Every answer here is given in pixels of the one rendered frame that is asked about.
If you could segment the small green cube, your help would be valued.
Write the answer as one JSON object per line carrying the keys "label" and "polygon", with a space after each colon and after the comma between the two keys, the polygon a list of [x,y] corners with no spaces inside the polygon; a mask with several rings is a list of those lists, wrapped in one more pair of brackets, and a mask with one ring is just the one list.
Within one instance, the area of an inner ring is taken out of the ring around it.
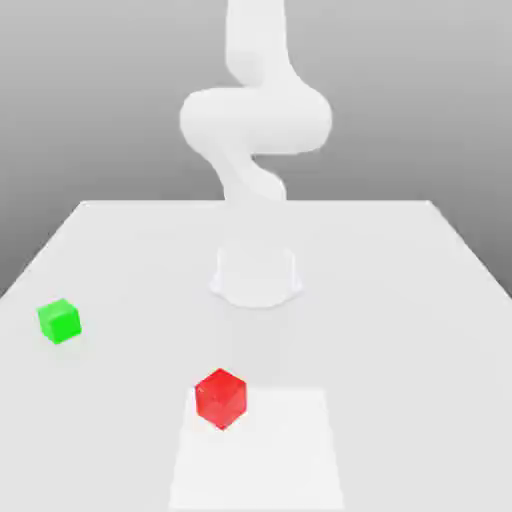
{"label": "small green cube", "polygon": [[59,299],[37,309],[42,333],[54,344],[67,341],[82,332],[78,309]]}

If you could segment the small red cube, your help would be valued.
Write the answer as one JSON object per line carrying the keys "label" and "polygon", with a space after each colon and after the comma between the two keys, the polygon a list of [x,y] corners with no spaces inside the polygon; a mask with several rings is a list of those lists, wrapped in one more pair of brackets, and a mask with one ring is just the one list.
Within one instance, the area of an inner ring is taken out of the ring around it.
{"label": "small red cube", "polygon": [[247,410],[247,384],[218,368],[194,387],[197,414],[225,430]]}

